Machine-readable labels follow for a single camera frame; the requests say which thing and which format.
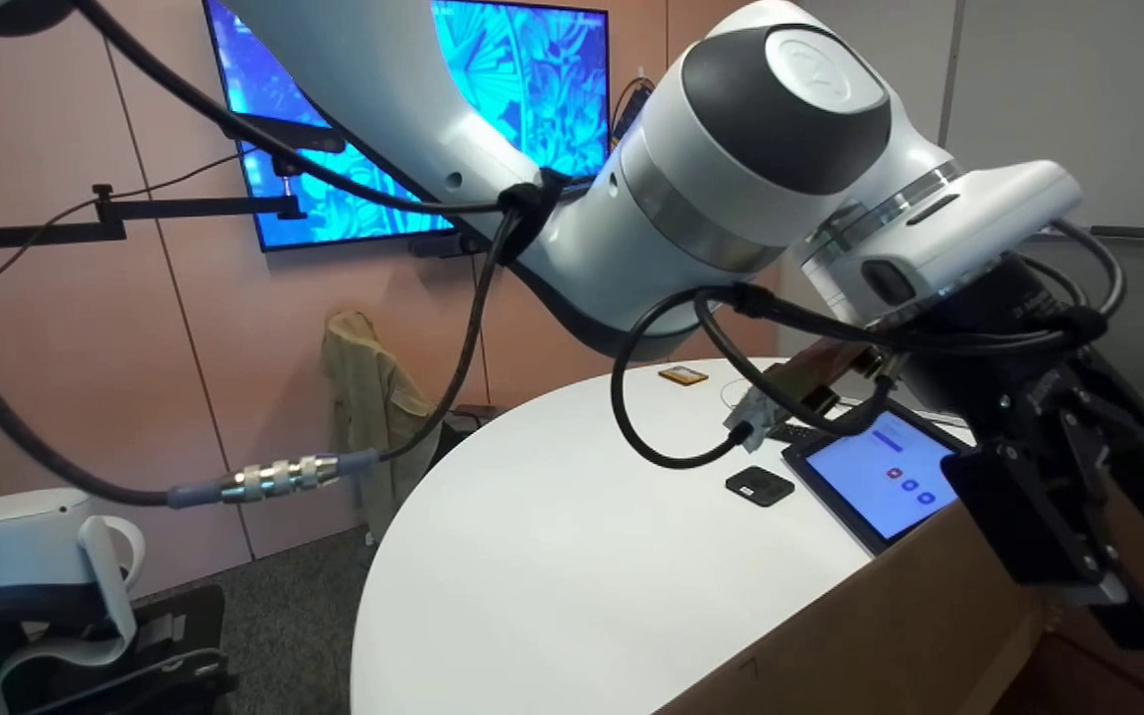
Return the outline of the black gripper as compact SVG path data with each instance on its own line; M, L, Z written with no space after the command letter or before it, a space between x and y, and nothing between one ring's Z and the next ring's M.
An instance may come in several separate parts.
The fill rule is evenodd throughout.
M1125 652L1144 652L1144 397L1097 348L1106 316L1055 297L1010 254L895 331L903 381L957 413L979 447L946 458L946 479L1015 585L1079 589ZM1083 479L1079 537L1034 463Z

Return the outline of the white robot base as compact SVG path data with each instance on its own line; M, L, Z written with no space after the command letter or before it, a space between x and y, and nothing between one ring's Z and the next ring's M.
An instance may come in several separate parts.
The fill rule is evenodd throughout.
M230 715L209 632L133 617L144 533L79 488L0 495L0 715Z

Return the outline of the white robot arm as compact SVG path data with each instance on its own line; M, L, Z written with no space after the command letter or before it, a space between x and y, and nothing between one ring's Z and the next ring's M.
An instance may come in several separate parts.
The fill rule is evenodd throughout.
M1144 399L1020 241L1079 184L1052 157L962 166L794 0L745 0L658 78L583 194L454 86L434 0L227 0L296 92L423 210L488 239L591 348L683 341L711 303L869 345L957 413L942 472L1020 585L1144 652L1144 589L1105 492L1144 512Z

